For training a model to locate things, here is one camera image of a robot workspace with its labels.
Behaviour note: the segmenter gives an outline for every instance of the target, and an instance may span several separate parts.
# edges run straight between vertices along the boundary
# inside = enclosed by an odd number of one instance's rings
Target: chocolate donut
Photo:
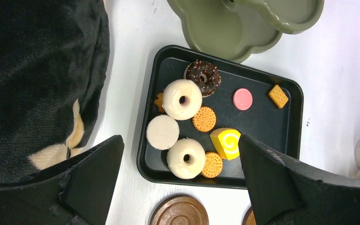
[[[202,60],[197,60],[187,67],[184,79],[193,81],[201,90],[203,97],[213,94],[221,84],[217,67]]]

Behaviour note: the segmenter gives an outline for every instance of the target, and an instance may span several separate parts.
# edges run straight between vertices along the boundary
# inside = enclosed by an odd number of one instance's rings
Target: black blanket
[[[0,182],[82,151],[108,55],[102,0],[0,0]]]

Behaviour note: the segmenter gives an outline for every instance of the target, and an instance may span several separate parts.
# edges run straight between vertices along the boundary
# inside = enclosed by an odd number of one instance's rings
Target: pink candy
[[[232,100],[237,109],[247,110],[252,105],[252,93],[248,89],[240,88],[234,93]]]

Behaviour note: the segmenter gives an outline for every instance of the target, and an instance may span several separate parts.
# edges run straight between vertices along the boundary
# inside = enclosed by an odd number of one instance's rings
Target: white tablecloth
[[[146,225],[162,200],[188,194],[205,206],[211,225],[239,225],[250,207],[247,190],[155,184],[136,167],[153,58],[165,45],[187,47],[180,18],[165,0],[107,0],[106,10],[111,55],[89,146],[116,134],[125,142],[106,223]],[[275,47],[243,64],[299,83],[304,92],[300,160],[353,176],[360,138],[360,0],[326,0],[314,27],[283,35]]]

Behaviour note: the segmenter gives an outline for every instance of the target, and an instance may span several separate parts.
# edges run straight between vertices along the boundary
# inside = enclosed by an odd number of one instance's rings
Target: white fur patch
[[[66,160],[68,148],[71,150],[71,157],[82,152],[82,148],[74,148],[82,140],[84,133],[83,121],[79,114],[78,99],[75,101],[72,111],[74,114],[74,129],[66,139],[66,142],[63,144],[50,145],[28,157],[37,169],[43,170]]]

